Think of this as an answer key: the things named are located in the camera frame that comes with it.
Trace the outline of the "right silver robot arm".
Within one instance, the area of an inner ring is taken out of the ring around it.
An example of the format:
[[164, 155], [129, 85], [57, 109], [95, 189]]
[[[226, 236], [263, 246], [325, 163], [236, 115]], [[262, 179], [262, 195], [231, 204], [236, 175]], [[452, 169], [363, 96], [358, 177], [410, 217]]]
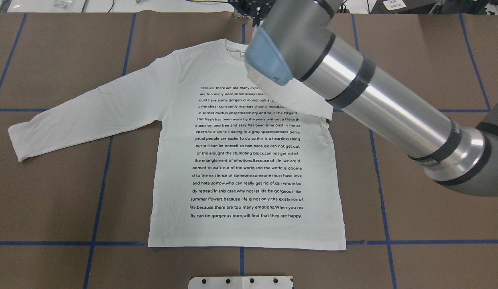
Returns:
[[327, 29], [340, 0], [278, 0], [246, 51], [250, 68], [285, 85], [297, 79], [395, 144], [436, 183], [498, 196], [498, 103], [462, 127]]

